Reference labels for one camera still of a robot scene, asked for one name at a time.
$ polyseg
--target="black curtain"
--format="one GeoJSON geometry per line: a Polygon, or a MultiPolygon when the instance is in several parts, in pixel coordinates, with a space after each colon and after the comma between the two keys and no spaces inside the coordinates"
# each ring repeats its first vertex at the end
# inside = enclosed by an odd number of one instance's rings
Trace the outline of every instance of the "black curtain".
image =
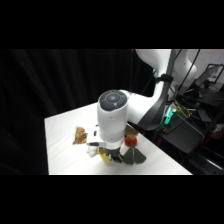
{"type": "Polygon", "coordinates": [[[0,50],[0,174],[48,174],[44,118],[131,90],[132,50],[0,50]]]}
{"type": "Polygon", "coordinates": [[[151,97],[155,89],[155,78],[153,76],[153,68],[143,62],[138,57],[135,50],[133,51],[132,66],[134,75],[131,91],[146,97],[151,97]]]}

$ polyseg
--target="brown object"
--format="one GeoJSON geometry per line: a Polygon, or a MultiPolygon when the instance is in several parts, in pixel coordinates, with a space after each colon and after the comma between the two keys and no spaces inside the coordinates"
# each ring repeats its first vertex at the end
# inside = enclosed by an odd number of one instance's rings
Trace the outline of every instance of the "brown object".
{"type": "Polygon", "coordinates": [[[75,134],[75,141],[73,142],[73,145],[86,143],[88,134],[84,132],[85,132],[84,128],[77,128],[75,134]]]}

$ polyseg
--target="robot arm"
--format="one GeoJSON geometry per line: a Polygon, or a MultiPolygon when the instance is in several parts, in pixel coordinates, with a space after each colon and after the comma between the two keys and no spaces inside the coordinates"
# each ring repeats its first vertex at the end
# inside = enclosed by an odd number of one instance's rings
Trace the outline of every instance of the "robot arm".
{"type": "Polygon", "coordinates": [[[138,56],[155,68],[157,83],[153,97],[144,97],[127,91],[111,90],[103,93],[97,104],[98,127],[89,133],[87,145],[103,147],[115,162],[122,162],[120,147],[125,128],[130,121],[145,130],[159,127],[164,117],[168,91],[176,53],[172,49],[137,49],[138,56]]]}
{"type": "MultiPolygon", "coordinates": [[[[173,78],[174,81],[172,83],[173,86],[175,84],[180,85],[181,82],[183,81],[185,75],[189,71],[192,63],[187,57],[188,49],[182,49],[178,58],[175,61],[175,66],[174,66],[174,71],[173,71],[173,78]]],[[[194,65],[191,69],[190,74],[188,75],[187,79],[185,80],[186,82],[189,80],[192,80],[192,78],[195,76],[197,72],[197,68],[194,65]]]]}

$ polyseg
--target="table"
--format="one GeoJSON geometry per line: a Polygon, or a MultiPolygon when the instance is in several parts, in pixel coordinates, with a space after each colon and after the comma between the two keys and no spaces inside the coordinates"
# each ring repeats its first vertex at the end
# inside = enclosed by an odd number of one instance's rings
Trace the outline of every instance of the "table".
{"type": "MultiPolygon", "coordinates": [[[[87,145],[72,145],[77,126],[86,132],[97,125],[97,104],[45,119],[50,175],[191,175],[185,168],[139,134],[137,148],[147,157],[141,165],[106,164],[99,155],[90,158],[87,145]]],[[[124,144],[121,153],[128,147],[124,144]]]]}
{"type": "Polygon", "coordinates": [[[215,109],[215,110],[223,105],[224,101],[221,101],[221,100],[213,100],[213,99],[207,99],[207,98],[203,98],[203,97],[199,98],[199,97],[194,97],[194,96],[189,96],[189,95],[185,96],[184,93],[187,90],[188,90],[188,88],[182,86],[182,88],[179,91],[179,96],[181,96],[187,100],[191,100],[194,102],[198,102],[198,103],[213,107],[213,109],[215,109]]]}

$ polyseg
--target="yellow object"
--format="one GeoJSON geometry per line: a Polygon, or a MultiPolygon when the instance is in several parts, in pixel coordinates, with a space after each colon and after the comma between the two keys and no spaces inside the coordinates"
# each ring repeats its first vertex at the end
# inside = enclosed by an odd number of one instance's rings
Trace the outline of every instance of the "yellow object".
{"type": "Polygon", "coordinates": [[[99,154],[100,154],[102,160],[103,160],[105,163],[110,163],[109,156],[106,155],[106,153],[103,151],[103,148],[99,148],[98,151],[99,151],[99,154]]]}

